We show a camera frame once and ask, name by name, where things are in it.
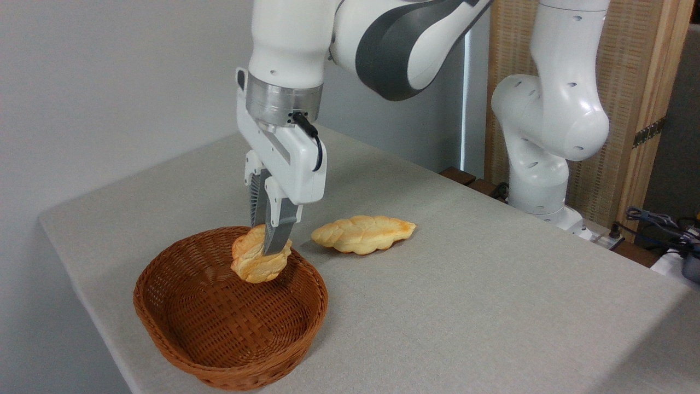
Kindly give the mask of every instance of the woven screen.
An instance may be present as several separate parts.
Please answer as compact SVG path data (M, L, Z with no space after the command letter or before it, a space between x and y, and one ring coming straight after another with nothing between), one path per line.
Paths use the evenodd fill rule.
M615 219L627 173L639 108L663 1L611 0L598 48L598 93L610 118L608 141L594 157L570 162L567 205L607 226ZM511 74L537 75L530 36L538 2L496 0L491 12L489 100ZM486 179L508 181L503 133L490 110L486 120Z

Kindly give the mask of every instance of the bread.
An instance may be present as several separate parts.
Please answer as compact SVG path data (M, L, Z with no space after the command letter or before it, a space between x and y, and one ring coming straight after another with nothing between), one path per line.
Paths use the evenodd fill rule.
M253 227L245 236L233 242L231 269L250 283L273 280L287 265L287 257L292 254L292 241L288 240L284 249L277 254L263 256L265 249L265 225Z
M415 229L415 224L392 217L354 216L316 229L311 239L339 252L370 254L377 249L387 250L397 240L409 238Z

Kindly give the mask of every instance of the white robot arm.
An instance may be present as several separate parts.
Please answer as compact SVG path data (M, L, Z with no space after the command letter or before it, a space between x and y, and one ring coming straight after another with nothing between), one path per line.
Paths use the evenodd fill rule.
M326 148L312 125L333 60L388 100L420 93L493 0L255 0L253 55L238 69L237 122L251 145L251 223L279 252L303 204L323 197Z
M596 52L609 0L540 0L530 49L539 77L512 75L491 98L510 162L508 203L571 233L568 164L593 156L609 121L596 87Z

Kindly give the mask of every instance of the woven basket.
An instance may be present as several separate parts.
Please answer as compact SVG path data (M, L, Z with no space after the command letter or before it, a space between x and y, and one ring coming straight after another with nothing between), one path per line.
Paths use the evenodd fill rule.
M136 282L136 314L173 365L207 385L251 390L294 369L328 309L316 269L292 249L266 283L231 271L231 244L249 227L223 227L161 252Z

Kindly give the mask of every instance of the basket rim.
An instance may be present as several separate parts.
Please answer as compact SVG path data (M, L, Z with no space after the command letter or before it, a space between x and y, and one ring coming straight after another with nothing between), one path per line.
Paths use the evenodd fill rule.
M311 324L308 326L306 332L298 339L296 339L294 342L289 344L287 347L273 352L263 358L259 358L254 360L253 362L250 362L248 364L242 365L242 366L237 366L237 367L210 367L207 365L199 364L197 362L192 361L189 357L186 357L185 354L186 352L183 351L185 354L181 354L179 351L177 351L177 348L179 346L171 344L169 341L166 340L165 335L163 334L163 331L161 328L155 323L155 319L153 318L151 312L146 308L144 302L144 290L146 283L148 282L149 274L152 270L157 268L159 265L163 264L162 261L158 261L159 258L169 249L172 247L175 247L179 243L185 243L191 238L196 238L196 237L201 237L204 236L208 233L217 233L221 231L231 231L233 229L250 229L249 226L224 226L224 227L219 227L217 229L210 229L206 231L202 231L196 234L193 234L191 236L185 237L183 239L180 239L174 243L172 243L170 246L166 247L163 251L158 253L158 255L151 260L150 263L146 266L146 268L141 272L141 275L139 276L139 279L136 281L136 287L134 288L134 307L136 309L136 314L139 316L139 319L141 320L141 323L146 325L148 323L148 326L150 329L147 327L146 331L151 338L151 340L154 342L158 350L163 353L163 356L165 356L168 361L171 363L177 363L179 364L178 366L183 369L183 370L191 370L191 371L207 371L207 372L231 372L231 371L236 371L236 372L245 372L248 369L259 369L262 366L265 366L270 363L270 360L272 359L277 359L280 357L284 357L285 359L287 358L287 353L290 353L290 355L293 355L294 353L297 353L299 350L303 349L305 346L304 341L311 337L314 338L318 331L321 329L323 326L323 322L325 320L326 313L328 312L328 290L326 289L326 284L323 281L323 278L321 277L321 274L316 270L316 267L313 266L313 264L309 263L297 250L292 248L292 254L296 257L296 259L299 261L299 268L304 269L306 272L310 273L311 276L313 277L316 286L315 288L318 290L318 295L320 296L320 307L316 313L316 316L311 320Z

